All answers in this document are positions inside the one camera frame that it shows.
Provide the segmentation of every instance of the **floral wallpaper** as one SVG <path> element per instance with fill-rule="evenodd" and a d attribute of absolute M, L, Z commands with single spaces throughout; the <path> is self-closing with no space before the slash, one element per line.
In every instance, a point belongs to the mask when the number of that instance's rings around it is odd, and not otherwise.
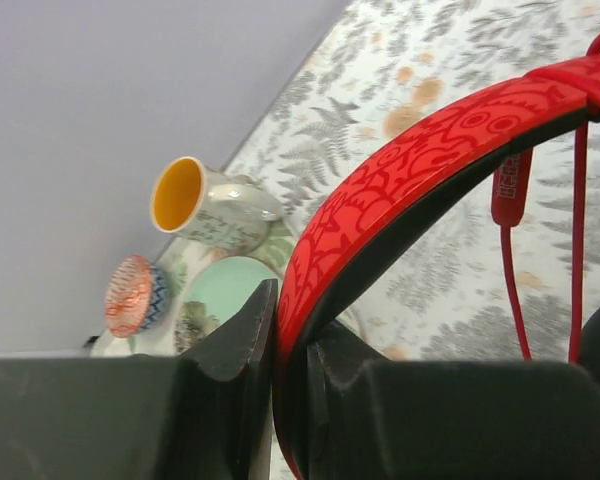
<path fill-rule="evenodd" d="M 262 181 L 301 231 L 371 153 L 442 106 L 585 53 L 600 0 L 354 0 L 229 166 Z M 573 135 L 535 149 L 516 279 L 536 358 L 565 359 Z M 585 317 L 600 305 L 600 124 L 590 128 Z M 393 359 L 519 358 L 490 214 L 491 179 L 355 304 Z M 275 452 L 272 478 L 292 478 Z"/>

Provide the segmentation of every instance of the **patterned mug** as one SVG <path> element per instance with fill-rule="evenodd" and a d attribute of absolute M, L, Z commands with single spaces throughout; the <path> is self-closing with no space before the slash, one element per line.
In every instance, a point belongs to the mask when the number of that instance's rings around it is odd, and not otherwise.
<path fill-rule="evenodd" d="M 162 271 L 141 255 L 130 255 L 116 268 L 105 296 L 107 327 L 127 338 L 153 327 L 169 308 Z"/>
<path fill-rule="evenodd" d="M 158 177 L 151 196 L 151 220 L 164 233 L 197 240 L 230 253 L 256 249 L 282 216 L 273 196 L 182 157 Z"/>

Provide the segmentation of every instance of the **red patterned pattern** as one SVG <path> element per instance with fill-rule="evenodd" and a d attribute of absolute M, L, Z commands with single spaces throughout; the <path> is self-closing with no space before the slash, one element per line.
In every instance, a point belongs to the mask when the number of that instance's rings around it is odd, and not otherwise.
<path fill-rule="evenodd" d="M 562 64 L 599 84 L 600 56 Z M 344 266 L 391 220 L 443 181 L 512 137 L 587 106 L 584 92 L 527 76 L 466 97 L 425 118 L 372 155 L 333 192 L 300 237 L 278 310 L 274 408 L 282 450 L 287 361 L 306 319 Z"/>
<path fill-rule="evenodd" d="M 576 58 L 567 62 L 532 70 L 535 78 L 559 81 L 585 92 L 589 100 L 600 107 L 600 55 Z"/>
<path fill-rule="evenodd" d="M 135 333 L 145 318 L 151 300 L 149 262 L 130 255 L 118 265 L 105 296 L 107 327 L 118 338 Z"/>

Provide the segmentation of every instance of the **grey wall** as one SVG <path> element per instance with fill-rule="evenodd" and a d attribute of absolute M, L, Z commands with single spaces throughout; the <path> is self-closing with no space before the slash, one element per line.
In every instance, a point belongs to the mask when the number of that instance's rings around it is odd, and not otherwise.
<path fill-rule="evenodd" d="M 76 348 L 164 164 L 229 160 L 347 0 L 0 0 L 0 351 Z"/>

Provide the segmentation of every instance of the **red cable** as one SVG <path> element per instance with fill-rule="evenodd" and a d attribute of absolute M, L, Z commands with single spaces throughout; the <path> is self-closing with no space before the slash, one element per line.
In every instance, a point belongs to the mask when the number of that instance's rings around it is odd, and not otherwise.
<path fill-rule="evenodd" d="M 532 156 L 533 150 L 527 150 L 520 155 L 508 157 L 493 175 L 493 191 L 491 193 L 491 216 L 493 221 L 500 225 L 504 278 L 507 283 L 520 350 L 525 360 L 531 360 L 531 350 L 524 329 L 522 308 L 516 288 L 511 229 L 520 223 L 524 215 Z"/>
<path fill-rule="evenodd" d="M 510 227 L 500 227 L 500 246 L 502 247 L 504 278 L 507 282 L 507 293 L 509 294 L 509 302 L 511 303 L 511 309 L 513 310 L 513 321 L 516 325 L 516 333 L 518 334 L 520 350 L 522 350 L 522 357 L 525 360 L 531 360 L 531 350 L 529 349 L 527 333 L 524 329 L 522 307 L 520 307 L 518 289 L 516 288 L 516 277 L 513 270 L 513 248 L 511 247 Z"/>
<path fill-rule="evenodd" d="M 587 191 L 587 135 L 585 123 L 576 130 L 573 169 L 573 231 L 571 258 L 571 337 L 569 362 L 578 361 L 582 331 L 582 291 L 584 278 L 584 222 Z"/>
<path fill-rule="evenodd" d="M 591 42 L 587 55 L 600 53 L 600 34 Z M 576 130 L 573 170 L 573 231 L 571 258 L 571 337 L 569 362 L 577 362 L 582 332 L 582 291 L 584 279 L 584 224 L 587 195 L 587 136 L 589 125 Z"/>

